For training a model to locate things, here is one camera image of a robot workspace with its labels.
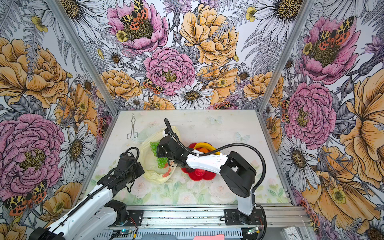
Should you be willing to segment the green fake grapes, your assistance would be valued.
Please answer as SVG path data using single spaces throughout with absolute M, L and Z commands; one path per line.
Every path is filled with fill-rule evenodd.
M 164 169 L 168 165 L 168 158 L 166 157 L 157 157 L 157 151 L 158 151 L 159 143 L 151 142 L 150 147 L 154 154 L 154 156 L 157 158 L 158 168 Z

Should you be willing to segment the translucent yellowish plastic bag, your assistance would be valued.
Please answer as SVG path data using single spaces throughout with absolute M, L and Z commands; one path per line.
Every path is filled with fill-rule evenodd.
M 145 173 L 143 177 L 154 184 L 164 184 L 170 179 L 175 170 L 174 167 L 170 167 L 169 160 L 168 165 L 164 169 L 158 168 L 157 158 L 154 156 L 150 143 L 159 143 L 163 138 L 163 130 L 160 128 L 147 128 L 145 132 L 140 134 L 140 137 L 144 138 L 141 143 L 139 162 L 144 168 Z

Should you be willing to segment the yellow fake banana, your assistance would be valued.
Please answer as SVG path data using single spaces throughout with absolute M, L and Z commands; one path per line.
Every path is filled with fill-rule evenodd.
M 190 145 L 190 148 L 193 148 L 194 150 L 197 150 L 197 151 L 198 151 L 199 148 L 206 148 L 206 149 L 208 149 L 210 152 L 216 150 L 216 148 L 214 148 L 214 147 L 213 147 L 211 144 L 209 144 L 209 143 L 193 143 L 193 144 Z

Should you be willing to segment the red flower-shaped bowl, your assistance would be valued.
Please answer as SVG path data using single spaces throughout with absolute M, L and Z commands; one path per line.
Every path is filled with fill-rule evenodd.
M 187 169 L 181 168 L 182 172 L 187 174 L 189 178 L 195 182 L 198 181 L 211 181 L 213 180 L 217 174 L 202 170 L 202 169 Z

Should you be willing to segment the orange fake fruit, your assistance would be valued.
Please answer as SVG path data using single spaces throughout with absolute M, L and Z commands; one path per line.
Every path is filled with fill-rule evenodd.
M 209 153 L 209 152 L 210 152 L 210 151 L 209 151 L 208 149 L 206 149 L 206 148 L 199 148 L 198 151 L 201 152 L 201 153 Z

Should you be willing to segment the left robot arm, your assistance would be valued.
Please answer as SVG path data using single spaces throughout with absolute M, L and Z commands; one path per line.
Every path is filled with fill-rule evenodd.
M 120 154 L 117 167 L 102 177 L 83 200 L 49 227 L 38 227 L 29 239 L 91 240 L 111 225 L 124 225 L 129 220 L 127 205 L 114 197 L 144 174 L 139 155 Z

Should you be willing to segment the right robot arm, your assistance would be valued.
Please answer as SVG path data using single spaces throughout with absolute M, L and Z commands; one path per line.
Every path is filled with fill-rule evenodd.
M 256 180 L 257 171 L 239 153 L 221 154 L 222 150 L 231 147 L 245 147 L 254 151 L 261 160 L 262 173 Z M 244 143 L 225 145 L 208 153 L 188 148 L 183 145 L 176 133 L 171 129 L 163 131 L 163 138 L 157 147 L 157 157 L 167 158 L 178 167 L 187 170 L 204 170 L 220 175 L 228 188 L 237 196 L 240 221 L 248 224 L 251 220 L 255 202 L 255 191 L 266 176 L 266 162 L 259 150 Z

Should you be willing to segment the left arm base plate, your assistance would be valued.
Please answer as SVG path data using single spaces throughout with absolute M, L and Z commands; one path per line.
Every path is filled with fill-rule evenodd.
M 119 227 L 140 227 L 144 218 L 143 210 L 120 211 L 115 222 Z

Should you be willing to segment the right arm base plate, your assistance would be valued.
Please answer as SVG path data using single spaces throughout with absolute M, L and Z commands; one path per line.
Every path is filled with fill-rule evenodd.
M 227 226 L 264 226 L 266 224 L 265 214 L 260 208 L 254 208 L 249 216 L 237 209 L 225 209 L 221 221 L 224 221 Z

